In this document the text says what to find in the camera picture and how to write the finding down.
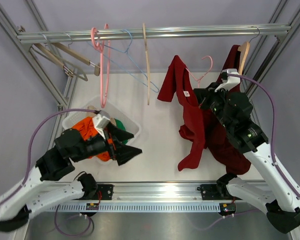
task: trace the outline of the white plastic basket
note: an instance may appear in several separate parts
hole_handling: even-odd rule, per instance
[[[97,95],[94,98],[92,98],[89,102],[87,102],[84,106],[80,107],[81,109],[87,109],[88,106],[94,106],[96,109],[100,110],[100,96]],[[121,110],[119,110],[111,101],[107,100],[106,105],[102,110],[106,111],[111,118],[115,118],[120,120],[124,127],[125,130],[129,133],[134,134],[134,138],[129,139],[127,142],[127,145],[131,145],[134,140],[139,136],[141,132],[141,126],[129,118],[127,114]],[[83,120],[84,118],[87,117],[87,113],[83,111],[76,111],[76,112],[70,112],[69,116],[67,116],[63,121],[62,121],[62,127],[64,129],[70,129],[72,128],[75,124]],[[93,157],[93,159],[97,159],[99,163],[101,164],[109,164],[112,162],[111,160],[109,161],[101,161],[97,157]]]

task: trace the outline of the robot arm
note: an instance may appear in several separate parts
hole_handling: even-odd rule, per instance
[[[196,88],[194,93],[200,107],[211,109],[224,126],[229,142],[255,166],[272,193],[249,185],[232,173],[217,180],[217,189],[222,196],[237,197],[255,206],[266,214],[277,230],[288,233],[300,226],[300,197],[292,191],[277,167],[299,194],[300,186],[277,156],[274,163],[267,136],[250,118],[253,106],[248,97],[243,92],[229,92],[240,84],[240,78],[228,74],[238,75],[236,69],[226,69],[222,73],[222,78],[226,79],[223,83],[214,82],[207,88]]]
[[[50,207],[74,199],[91,199],[98,189],[91,174],[83,174],[65,187],[40,194],[47,186],[75,170],[72,162],[108,152],[118,165],[125,164],[142,150],[121,142],[134,137],[112,125],[109,115],[100,111],[93,119],[98,134],[84,141],[79,131],[65,130],[31,169],[25,182],[17,183],[0,196],[0,231],[10,232],[22,227]]]

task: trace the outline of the pink hanger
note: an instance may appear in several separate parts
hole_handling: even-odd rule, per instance
[[[199,79],[196,79],[196,77],[189,71],[189,69],[187,67],[185,68],[189,72],[189,74],[194,78],[194,80],[196,80],[198,82],[198,88],[199,88],[199,85],[200,85],[200,81],[211,71],[212,67],[214,66],[214,61],[213,61],[212,57],[209,56],[209,55],[204,56],[203,58],[201,58],[201,60],[206,59],[206,58],[210,58],[211,65],[210,65],[209,70],[202,77],[200,77]]]
[[[104,29],[108,29],[108,24],[104,25]],[[96,43],[95,41],[95,34],[98,32],[98,30],[93,27],[91,28],[91,42],[92,46],[95,50],[97,50],[100,53],[100,103],[101,108],[104,108],[107,103],[107,96],[108,96],[108,87],[109,87],[109,75],[110,75],[110,48],[108,48],[108,62],[106,66],[106,85],[105,85],[105,93],[104,93],[104,49],[105,49],[105,41],[102,41],[102,44],[100,45],[99,42]]]

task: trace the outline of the blue hanger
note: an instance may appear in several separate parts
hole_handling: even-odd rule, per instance
[[[144,73],[144,71],[141,70],[141,68],[136,64],[136,62],[132,59],[132,57],[129,55],[128,51],[129,51],[129,48],[133,42],[133,37],[131,35],[131,33],[126,30],[126,29],[123,29],[122,31],[125,31],[129,34],[130,38],[131,38],[131,42],[129,43],[128,47],[126,48],[125,51],[121,51],[119,49],[116,49],[114,47],[111,47],[111,46],[108,46],[108,45],[104,45],[105,47],[107,48],[110,48],[112,50],[115,50],[119,53],[123,53],[123,54],[126,54],[128,56],[128,58],[133,62],[133,64],[141,71],[141,73],[145,76],[145,78],[148,80],[148,76]],[[119,68],[121,68],[123,71],[125,71],[127,74],[129,74],[131,77],[133,77],[135,80],[137,80],[138,82],[142,83],[143,85],[145,85],[146,87],[148,86],[147,84],[144,83],[143,80],[140,80],[139,78],[137,78],[136,76],[134,76],[131,72],[129,72],[127,69],[125,69],[123,66],[121,66],[120,64],[116,63],[115,61],[113,61],[111,58],[109,58],[108,56],[106,55],[103,55],[106,59],[110,60],[112,63],[114,63],[115,65],[117,65]],[[153,89],[152,87],[150,87],[150,89],[155,92],[155,93],[159,93],[160,89],[151,81],[150,82],[156,89]]]

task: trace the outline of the white label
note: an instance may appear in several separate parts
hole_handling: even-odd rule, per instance
[[[186,97],[190,97],[190,93],[188,91],[183,91],[183,93]]]

